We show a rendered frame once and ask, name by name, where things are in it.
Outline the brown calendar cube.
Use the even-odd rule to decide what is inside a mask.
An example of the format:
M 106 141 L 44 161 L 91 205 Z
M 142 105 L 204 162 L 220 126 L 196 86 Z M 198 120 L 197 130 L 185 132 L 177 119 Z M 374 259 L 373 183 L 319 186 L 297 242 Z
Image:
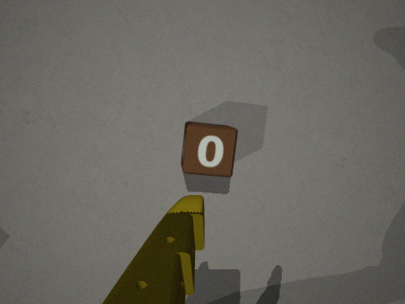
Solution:
M 185 174 L 231 177 L 238 130 L 202 122 L 186 122 L 181 154 Z

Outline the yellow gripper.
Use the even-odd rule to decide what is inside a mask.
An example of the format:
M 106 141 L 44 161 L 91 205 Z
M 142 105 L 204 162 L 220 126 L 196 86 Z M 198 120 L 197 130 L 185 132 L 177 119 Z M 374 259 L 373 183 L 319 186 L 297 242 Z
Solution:
M 204 198 L 178 200 L 102 304 L 185 304 L 194 294 L 195 250 L 204 249 Z

